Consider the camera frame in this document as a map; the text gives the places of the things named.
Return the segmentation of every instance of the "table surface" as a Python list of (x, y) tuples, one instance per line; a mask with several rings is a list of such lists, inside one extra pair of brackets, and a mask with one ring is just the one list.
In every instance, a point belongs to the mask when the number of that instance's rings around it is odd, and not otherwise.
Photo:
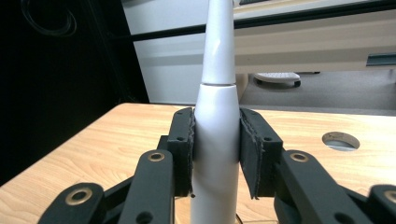
[[(108, 189), (134, 174), (142, 153), (169, 132), (173, 114), (184, 106), (118, 105), (42, 160), (0, 188), (0, 223), (36, 223), (52, 200), (80, 182)], [(315, 156), (340, 184), (367, 195), (375, 184), (396, 185), (396, 117), (256, 110), (284, 141), (285, 149)], [(349, 133), (361, 146), (337, 151), (322, 135)], [(189, 221), (189, 198), (177, 199), (177, 223)], [(239, 176), (237, 213), (246, 221), (276, 220), (273, 199), (250, 200)]]

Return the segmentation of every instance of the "dark background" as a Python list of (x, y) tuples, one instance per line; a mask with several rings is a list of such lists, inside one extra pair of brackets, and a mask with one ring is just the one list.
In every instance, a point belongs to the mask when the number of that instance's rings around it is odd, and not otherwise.
[(31, 16), (47, 29), (73, 13), (76, 32), (42, 35), (21, 1), (0, 3), (0, 185), (124, 102), (149, 98), (120, 1), (30, 0)]

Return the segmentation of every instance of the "wooden table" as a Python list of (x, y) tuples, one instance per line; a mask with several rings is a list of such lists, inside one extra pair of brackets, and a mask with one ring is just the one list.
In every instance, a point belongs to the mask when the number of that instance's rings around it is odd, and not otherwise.
[[(168, 134), (183, 106), (118, 105), (0, 188), (0, 223), (36, 223), (52, 200), (79, 182), (108, 189), (134, 174), (142, 153)], [(284, 141), (285, 149), (315, 156), (341, 185), (366, 195), (375, 184), (396, 185), (396, 118), (283, 111), (260, 112)], [(337, 151), (322, 135), (349, 133), (359, 149)], [(177, 223), (188, 223), (189, 199), (177, 200)], [(239, 176), (237, 213), (244, 221), (276, 220), (272, 199), (251, 201)]]

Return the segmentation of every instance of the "wood grain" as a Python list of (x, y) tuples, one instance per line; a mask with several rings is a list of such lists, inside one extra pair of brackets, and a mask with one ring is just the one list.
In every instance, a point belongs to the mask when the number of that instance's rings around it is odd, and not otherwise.
[[(173, 114), (183, 106), (124, 104), (53, 150), (0, 188), (0, 223), (37, 223), (65, 188), (94, 182), (108, 189), (134, 174), (142, 153), (168, 134)], [(258, 111), (284, 141), (285, 149), (315, 156), (341, 185), (367, 194), (375, 184), (396, 185), (396, 118), (361, 115)], [(351, 152), (326, 147), (328, 132), (360, 140)], [(190, 201), (177, 199), (177, 223), (188, 223)], [(272, 199), (251, 201), (239, 176), (238, 215), (244, 221), (276, 220)]]

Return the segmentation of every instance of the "white bottle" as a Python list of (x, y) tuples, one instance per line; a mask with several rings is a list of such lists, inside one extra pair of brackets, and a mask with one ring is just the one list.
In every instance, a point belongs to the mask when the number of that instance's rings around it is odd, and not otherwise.
[(195, 107), (192, 224), (234, 224), (239, 169), (233, 1), (210, 0), (204, 70)]

